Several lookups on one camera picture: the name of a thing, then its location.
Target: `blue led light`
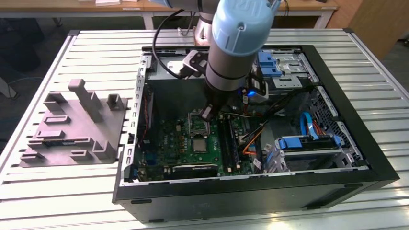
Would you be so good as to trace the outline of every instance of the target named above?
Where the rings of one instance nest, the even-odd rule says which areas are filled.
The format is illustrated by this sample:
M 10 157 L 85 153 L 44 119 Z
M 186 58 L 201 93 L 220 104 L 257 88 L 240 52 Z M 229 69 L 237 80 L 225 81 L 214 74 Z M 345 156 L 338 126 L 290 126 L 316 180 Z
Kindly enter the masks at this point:
M 254 91 L 249 91 L 249 93 L 248 93 L 248 97 L 254 96 L 254 94 L 256 94 L 256 92 L 254 92 Z

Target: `wooden cabinet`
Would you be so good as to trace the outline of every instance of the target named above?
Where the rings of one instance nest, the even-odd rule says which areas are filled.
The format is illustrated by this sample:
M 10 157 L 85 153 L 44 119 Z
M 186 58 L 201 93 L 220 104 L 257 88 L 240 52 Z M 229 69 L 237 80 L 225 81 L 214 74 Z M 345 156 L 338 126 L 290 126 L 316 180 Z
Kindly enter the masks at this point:
M 372 53 L 384 59 L 409 30 L 409 0 L 334 0 L 340 5 L 326 28 L 349 27 Z

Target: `green circuit board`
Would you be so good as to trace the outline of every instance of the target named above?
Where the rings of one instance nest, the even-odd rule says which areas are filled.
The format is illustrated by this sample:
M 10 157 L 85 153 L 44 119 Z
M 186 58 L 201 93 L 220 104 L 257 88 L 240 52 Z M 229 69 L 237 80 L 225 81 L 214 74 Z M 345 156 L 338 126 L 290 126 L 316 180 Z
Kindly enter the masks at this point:
M 201 119 L 192 119 L 190 127 L 205 129 Z M 244 121 L 241 118 L 232 118 L 234 135 L 238 137 L 245 133 Z M 217 165 L 217 176 L 252 174 L 250 161 L 240 161 L 240 167 L 226 170 L 222 164 L 224 154 L 220 147 L 218 119 L 208 124 L 209 135 L 190 136 L 189 119 L 161 120 L 158 129 L 158 149 L 156 164 L 146 166 L 148 180 L 164 179 L 164 170 L 177 165 Z

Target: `ram slot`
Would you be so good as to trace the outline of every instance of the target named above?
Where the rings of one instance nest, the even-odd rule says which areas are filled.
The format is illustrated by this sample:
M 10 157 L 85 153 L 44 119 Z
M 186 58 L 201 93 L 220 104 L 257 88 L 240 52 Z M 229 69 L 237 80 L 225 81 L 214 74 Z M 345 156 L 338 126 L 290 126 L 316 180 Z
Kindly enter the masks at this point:
M 237 152 L 237 142 L 236 142 L 236 137 L 234 137 L 234 130 L 233 130 L 233 125 L 232 125 L 232 120 L 228 118 L 225 125 L 228 125 L 226 130 L 229 131 L 229 146 L 230 146 L 230 157 L 233 164 L 236 165 L 236 169 L 240 169 L 240 158 L 238 158 L 238 152 Z
M 225 129 L 225 121 L 224 118 L 218 119 L 217 122 L 217 130 L 218 130 L 218 139 L 220 139 L 220 148 L 221 148 L 221 160 L 222 160 L 222 168 L 225 172 L 232 171 L 232 158 L 230 158 L 230 146 L 229 146 L 229 136 L 228 129 Z

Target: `slotted aluminum table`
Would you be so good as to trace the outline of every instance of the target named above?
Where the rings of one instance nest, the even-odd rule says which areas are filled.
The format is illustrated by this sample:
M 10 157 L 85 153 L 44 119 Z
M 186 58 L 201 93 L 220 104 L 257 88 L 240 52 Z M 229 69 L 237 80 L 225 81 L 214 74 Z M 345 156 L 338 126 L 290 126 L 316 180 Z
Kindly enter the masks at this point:
M 342 30 L 272 30 L 269 45 L 314 45 L 401 179 L 330 209 L 142 225 L 110 203 L 117 163 L 20 168 L 49 91 L 82 78 L 98 98 L 132 99 L 141 47 L 154 31 L 81 31 L 68 36 L 0 157 L 0 229 L 373 229 L 409 226 L 409 95 L 354 34 Z M 161 46 L 193 45 L 164 30 Z

